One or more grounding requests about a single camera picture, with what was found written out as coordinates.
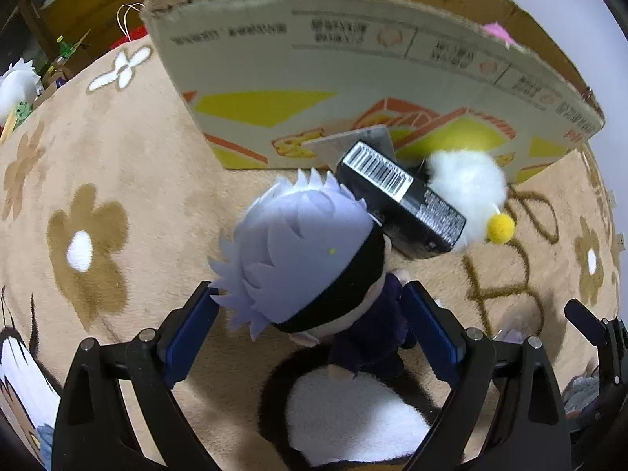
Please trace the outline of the white fluffy pompom plush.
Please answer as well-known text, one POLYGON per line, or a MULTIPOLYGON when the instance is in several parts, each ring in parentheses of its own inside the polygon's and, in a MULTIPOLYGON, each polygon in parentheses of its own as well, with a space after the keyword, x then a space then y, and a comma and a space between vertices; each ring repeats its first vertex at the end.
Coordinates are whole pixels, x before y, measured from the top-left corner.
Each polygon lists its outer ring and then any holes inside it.
POLYGON ((508 243, 514 219, 504 213, 507 179, 493 157, 471 150, 436 151, 427 158, 428 187, 465 218, 453 250, 489 240, 508 243))

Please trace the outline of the black barcode box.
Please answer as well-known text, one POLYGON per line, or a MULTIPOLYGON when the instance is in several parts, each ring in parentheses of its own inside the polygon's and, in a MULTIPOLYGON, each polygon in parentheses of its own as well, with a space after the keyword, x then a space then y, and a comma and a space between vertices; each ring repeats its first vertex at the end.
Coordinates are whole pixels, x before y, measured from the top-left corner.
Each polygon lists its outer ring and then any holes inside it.
POLYGON ((359 141, 335 170, 338 181, 365 201, 392 245, 412 259, 453 250, 466 219, 419 177, 359 141))

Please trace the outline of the white-haired blindfolded plush doll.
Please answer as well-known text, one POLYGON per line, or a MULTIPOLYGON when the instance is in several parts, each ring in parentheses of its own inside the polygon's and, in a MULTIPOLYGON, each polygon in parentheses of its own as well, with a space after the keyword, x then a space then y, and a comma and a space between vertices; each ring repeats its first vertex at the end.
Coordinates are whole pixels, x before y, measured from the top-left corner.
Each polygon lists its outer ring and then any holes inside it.
POLYGON ((236 327, 251 338, 274 327, 323 351, 332 378, 385 380, 405 369, 398 352, 416 339, 401 312, 405 269, 386 266, 392 244, 333 173, 279 177, 255 200, 210 267, 236 327))

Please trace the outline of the pink plush toy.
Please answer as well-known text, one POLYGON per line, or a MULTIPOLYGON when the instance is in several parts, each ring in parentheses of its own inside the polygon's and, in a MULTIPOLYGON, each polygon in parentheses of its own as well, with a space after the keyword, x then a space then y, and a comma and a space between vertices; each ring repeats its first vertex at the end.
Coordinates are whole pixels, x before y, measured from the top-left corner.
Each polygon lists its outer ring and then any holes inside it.
POLYGON ((491 24, 483 24, 482 29, 505 42, 508 45, 515 45, 516 41, 511 37, 509 32, 498 22, 491 24))

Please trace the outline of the beige flower pattern blanket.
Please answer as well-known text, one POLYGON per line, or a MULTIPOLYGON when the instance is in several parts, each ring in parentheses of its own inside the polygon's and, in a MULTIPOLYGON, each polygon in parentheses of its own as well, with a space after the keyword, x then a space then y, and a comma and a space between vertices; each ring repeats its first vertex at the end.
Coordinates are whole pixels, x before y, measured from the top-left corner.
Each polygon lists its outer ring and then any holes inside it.
MULTIPOLYGON (((55 420, 82 340, 114 345, 160 327, 201 282, 214 287, 220 238, 279 177, 336 177, 357 142, 377 150, 377 130, 392 143, 381 124, 309 139, 317 167, 227 170, 142 40, 106 54, 3 136, 2 468, 54 470, 55 420)), ((619 254, 590 149, 571 150, 522 185, 507 182, 502 211, 515 222, 504 245, 486 240, 425 259, 392 245, 386 266, 407 270, 462 327, 507 343, 539 338, 563 403, 568 384, 599 366, 566 303, 619 317, 619 254)), ((172 388, 215 470, 408 470, 450 393, 417 340, 399 350, 397 378, 338 380, 322 350, 274 327, 251 338, 218 306, 190 372, 172 388)), ((161 462, 131 383, 119 386, 142 452, 161 462)), ((479 454, 498 400, 489 389, 465 460, 479 454)), ((626 465, 627 448, 571 450, 568 470, 626 465)))

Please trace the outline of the green frog plush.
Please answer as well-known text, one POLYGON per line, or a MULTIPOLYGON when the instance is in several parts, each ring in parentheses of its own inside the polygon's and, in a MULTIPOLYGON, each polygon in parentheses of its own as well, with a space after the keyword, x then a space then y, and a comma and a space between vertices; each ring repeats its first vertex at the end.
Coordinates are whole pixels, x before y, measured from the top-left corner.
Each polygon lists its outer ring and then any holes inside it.
POLYGON ((13 114, 15 116, 15 126, 20 126, 33 113, 32 105, 26 101, 16 104, 13 114))

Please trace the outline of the large white spiky-hair plush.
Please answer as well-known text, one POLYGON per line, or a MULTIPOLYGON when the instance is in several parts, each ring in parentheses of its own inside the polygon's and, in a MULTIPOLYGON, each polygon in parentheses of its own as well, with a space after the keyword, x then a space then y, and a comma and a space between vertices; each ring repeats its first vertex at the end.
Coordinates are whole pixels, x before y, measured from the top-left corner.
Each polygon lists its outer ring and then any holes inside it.
POLYGON ((1 75, 0 82, 0 126, 5 126, 13 108, 21 102, 32 104, 39 94, 40 76, 32 61, 20 58, 1 75))

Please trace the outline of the green glass bottle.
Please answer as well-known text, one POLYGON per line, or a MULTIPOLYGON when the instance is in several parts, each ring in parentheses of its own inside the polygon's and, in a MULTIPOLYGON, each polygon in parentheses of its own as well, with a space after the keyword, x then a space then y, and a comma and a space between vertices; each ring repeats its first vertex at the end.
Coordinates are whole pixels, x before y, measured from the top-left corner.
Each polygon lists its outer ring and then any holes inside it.
POLYGON ((69 44, 66 42, 65 37, 63 35, 60 35, 57 38, 57 46, 58 46, 58 53, 60 54, 60 57, 64 61, 67 61, 69 57, 71 57, 72 54, 75 52, 75 48, 73 48, 72 44, 69 44))

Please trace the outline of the open cardboard box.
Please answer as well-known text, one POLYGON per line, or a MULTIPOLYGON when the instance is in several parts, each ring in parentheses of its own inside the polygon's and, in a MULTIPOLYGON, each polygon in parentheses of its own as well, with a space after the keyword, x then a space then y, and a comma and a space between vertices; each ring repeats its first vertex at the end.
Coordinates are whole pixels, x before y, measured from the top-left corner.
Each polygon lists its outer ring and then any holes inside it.
POLYGON ((306 141, 381 124, 401 163, 478 150, 520 183, 604 127, 512 0, 146 0, 142 20, 228 169, 317 167, 306 141))

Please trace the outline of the red paper gift bag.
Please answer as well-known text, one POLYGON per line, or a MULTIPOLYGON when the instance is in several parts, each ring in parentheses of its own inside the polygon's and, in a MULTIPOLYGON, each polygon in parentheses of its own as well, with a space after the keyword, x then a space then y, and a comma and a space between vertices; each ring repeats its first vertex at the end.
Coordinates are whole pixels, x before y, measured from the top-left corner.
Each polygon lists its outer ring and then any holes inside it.
POLYGON ((145 4, 142 2, 124 3, 116 12, 116 24, 120 36, 109 46, 113 50, 121 45, 134 42, 147 35, 145 24, 141 21, 141 13, 145 4))

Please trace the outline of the wooden wardrobe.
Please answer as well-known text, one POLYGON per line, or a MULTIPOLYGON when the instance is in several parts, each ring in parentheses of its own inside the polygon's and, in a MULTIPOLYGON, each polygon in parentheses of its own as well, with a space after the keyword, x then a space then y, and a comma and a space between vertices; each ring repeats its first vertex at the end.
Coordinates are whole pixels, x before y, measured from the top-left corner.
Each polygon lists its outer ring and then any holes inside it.
POLYGON ((60 54, 59 37, 79 48, 68 61, 71 73, 102 57, 110 46, 124 38, 118 25, 118 10, 144 0, 19 0, 17 13, 34 37, 35 52, 26 55, 38 72, 48 68, 60 54))

